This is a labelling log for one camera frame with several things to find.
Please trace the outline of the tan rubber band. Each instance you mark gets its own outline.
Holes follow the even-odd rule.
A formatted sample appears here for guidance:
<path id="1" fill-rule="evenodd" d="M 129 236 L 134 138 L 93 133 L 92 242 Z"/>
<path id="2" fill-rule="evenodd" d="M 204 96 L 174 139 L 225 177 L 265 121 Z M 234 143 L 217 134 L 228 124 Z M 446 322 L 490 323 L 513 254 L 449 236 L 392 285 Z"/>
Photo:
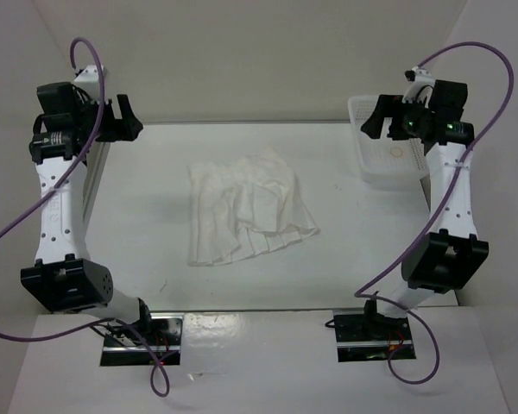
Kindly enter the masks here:
<path id="1" fill-rule="evenodd" d="M 404 152 L 401 148 L 399 147 L 392 147 L 390 150 L 389 150 L 389 153 L 391 154 L 392 157 L 394 158 L 400 158 L 404 155 Z"/>

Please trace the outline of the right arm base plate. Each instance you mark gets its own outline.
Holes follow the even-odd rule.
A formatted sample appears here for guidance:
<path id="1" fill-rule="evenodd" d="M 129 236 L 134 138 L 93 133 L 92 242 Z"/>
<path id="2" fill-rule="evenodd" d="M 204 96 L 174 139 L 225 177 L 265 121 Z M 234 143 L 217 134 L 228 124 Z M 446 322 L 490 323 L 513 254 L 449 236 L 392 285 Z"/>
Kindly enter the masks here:
<path id="1" fill-rule="evenodd" d="M 413 337 L 406 318 L 375 325 L 363 310 L 335 310 L 325 327 L 336 338 L 339 362 L 414 360 Z"/>

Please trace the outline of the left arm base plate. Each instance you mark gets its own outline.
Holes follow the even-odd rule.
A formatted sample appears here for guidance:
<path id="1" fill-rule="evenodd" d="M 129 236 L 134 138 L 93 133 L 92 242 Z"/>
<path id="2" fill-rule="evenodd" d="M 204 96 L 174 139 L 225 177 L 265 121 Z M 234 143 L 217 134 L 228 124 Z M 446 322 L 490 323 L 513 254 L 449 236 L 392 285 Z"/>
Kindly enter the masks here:
<path id="1" fill-rule="evenodd" d="M 163 366 L 180 364 L 183 321 L 182 313 L 156 312 L 151 315 L 149 329 L 141 333 Z M 101 323 L 92 331 L 103 339 L 101 367 L 154 365 L 145 346 L 128 329 Z"/>

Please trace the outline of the white pleated skirt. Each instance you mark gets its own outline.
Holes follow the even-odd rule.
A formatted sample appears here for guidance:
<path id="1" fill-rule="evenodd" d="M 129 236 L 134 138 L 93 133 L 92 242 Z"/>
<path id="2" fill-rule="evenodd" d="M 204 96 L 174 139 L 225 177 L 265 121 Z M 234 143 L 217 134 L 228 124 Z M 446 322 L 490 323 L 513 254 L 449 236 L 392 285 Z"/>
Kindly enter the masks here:
<path id="1" fill-rule="evenodd" d="M 195 163 L 188 172 L 191 267 L 247 260 L 319 233 L 294 169 L 271 147 L 230 164 Z"/>

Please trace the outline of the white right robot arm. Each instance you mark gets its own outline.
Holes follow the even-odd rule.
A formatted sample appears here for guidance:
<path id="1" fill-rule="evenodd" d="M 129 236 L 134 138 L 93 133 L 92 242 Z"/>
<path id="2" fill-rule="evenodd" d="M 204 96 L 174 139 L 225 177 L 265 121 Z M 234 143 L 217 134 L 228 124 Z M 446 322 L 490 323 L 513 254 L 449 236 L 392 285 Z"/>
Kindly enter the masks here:
<path id="1" fill-rule="evenodd" d="M 471 208 L 469 146 L 475 133 L 461 119 L 467 97 L 464 83 L 418 76 L 404 95 L 381 95 L 361 127 L 376 138 L 388 118 L 388 138 L 419 139 L 430 179 L 429 226 L 400 260 L 402 282 L 387 301 L 370 301 L 372 310 L 361 317 L 362 332 L 371 339 L 390 330 L 390 319 L 404 318 L 432 296 L 463 289 L 489 255 Z"/>

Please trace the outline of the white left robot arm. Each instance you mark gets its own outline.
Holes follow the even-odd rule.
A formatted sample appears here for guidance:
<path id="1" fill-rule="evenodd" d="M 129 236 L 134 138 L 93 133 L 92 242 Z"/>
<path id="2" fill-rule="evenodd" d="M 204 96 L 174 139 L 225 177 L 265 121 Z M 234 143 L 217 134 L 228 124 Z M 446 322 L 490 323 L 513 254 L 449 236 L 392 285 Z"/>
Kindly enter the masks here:
<path id="1" fill-rule="evenodd" d="M 42 85 L 37 98 L 42 113 L 35 119 L 29 152 L 46 201 L 35 263 L 22 269 L 22 286 L 50 312 L 122 319 L 127 338 L 147 343 L 155 332 L 148 306 L 115 289 L 110 270 L 92 261 L 85 243 L 84 146 L 98 113 L 98 83 Z"/>

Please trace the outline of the white perforated plastic basket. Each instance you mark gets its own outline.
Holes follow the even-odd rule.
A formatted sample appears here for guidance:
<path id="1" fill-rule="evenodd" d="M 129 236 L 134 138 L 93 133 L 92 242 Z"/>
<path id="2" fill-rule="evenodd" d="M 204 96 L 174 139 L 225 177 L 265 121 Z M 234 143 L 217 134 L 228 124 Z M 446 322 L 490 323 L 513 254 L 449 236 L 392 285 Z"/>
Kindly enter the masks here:
<path id="1" fill-rule="evenodd" d="M 377 96 L 357 96 L 348 99 L 351 135 L 356 148 L 357 163 L 361 177 L 370 183 L 397 185 L 421 180 L 427 174 L 428 165 L 419 139 L 394 141 L 388 138 L 391 118 L 386 118 L 379 139 L 370 139 L 361 131 L 361 126 L 370 117 Z M 389 153 L 399 147 L 404 155 L 394 158 Z"/>

